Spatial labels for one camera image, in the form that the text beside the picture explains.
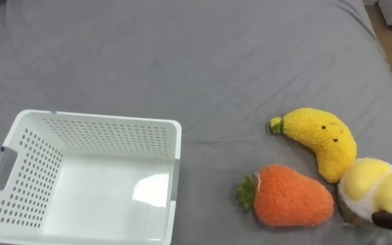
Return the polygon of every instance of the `white plastic basket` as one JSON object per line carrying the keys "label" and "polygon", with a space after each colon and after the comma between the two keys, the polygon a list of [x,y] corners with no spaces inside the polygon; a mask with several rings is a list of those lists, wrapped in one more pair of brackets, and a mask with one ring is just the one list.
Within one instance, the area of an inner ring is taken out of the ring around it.
{"label": "white plastic basket", "polygon": [[181,126],[27,110],[0,152],[0,242],[170,244]]}

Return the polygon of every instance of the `basket handle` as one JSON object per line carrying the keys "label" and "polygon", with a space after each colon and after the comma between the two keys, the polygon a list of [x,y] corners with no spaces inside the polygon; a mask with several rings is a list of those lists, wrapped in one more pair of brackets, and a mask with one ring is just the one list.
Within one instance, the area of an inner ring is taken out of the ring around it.
{"label": "basket handle", "polygon": [[180,175],[180,159],[175,159],[174,161],[174,173],[171,181],[171,197],[172,201],[176,201],[176,196],[178,195],[178,179]]}
{"label": "basket handle", "polygon": [[7,185],[13,166],[18,158],[18,153],[8,147],[0,148],[0,191]]}

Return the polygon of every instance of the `orange carrot toy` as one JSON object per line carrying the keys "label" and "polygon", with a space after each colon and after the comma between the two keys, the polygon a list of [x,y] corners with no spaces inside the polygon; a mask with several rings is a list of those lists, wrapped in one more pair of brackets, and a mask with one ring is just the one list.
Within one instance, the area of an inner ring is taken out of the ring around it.
{"label": "orange carrot toy", "polygon": [[307,176],[281,165],[271,165],[246,176],[237,189],[241,206],[253,209],[259,220],[272,227],[316,226],[333,213],[327,189]]}

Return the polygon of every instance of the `gray fabric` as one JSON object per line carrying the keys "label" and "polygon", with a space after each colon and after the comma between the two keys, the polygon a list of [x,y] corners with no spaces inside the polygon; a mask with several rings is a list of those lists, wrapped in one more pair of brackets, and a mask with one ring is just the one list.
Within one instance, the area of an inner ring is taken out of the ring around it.
{"label": "gray fabric", "polygon": [[392,76],[366,18],[360,0],[8,1],[0,144],[27,108],[175,119],[172,244],[373,244],[338,212],[314,229],[265,227],[232,194],[270,163],[322,180],[311,152],[264,132],[298,107],[337,114],[359,157],[392,163]]}

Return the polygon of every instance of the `yellow banana toy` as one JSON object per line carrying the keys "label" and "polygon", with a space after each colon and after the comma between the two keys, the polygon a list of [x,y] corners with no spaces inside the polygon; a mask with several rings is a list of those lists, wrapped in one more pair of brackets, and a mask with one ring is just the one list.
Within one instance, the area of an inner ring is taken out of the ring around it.
{"label": "yellow banana toy", "polygon": [[357,157],[357,144],[349,128],[335,115],[314,108],[300,108],[270,120],[273,133],[310,148],[319,174],[329,183],[339,182]]}

